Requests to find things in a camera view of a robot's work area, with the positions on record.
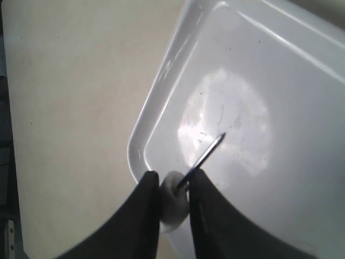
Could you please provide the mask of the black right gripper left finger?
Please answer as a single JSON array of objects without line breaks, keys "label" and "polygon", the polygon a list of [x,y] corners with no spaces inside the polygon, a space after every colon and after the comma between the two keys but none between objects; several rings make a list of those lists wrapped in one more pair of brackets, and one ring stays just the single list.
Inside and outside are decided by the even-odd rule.
[{"label": "black right gripper left finger", "polygon": [[145,172],[116,213],[60,258],[156,258],[161,197],[158,173]]}]

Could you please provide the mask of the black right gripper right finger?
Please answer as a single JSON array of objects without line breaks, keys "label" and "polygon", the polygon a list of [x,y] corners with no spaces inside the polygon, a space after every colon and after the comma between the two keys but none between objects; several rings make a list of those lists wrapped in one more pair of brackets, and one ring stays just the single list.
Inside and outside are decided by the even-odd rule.
[{"label": "black right gripper right finger", "polygon": [[203,170],[189,178],[189,202],[197,258],[313,258],[247,219]]}]

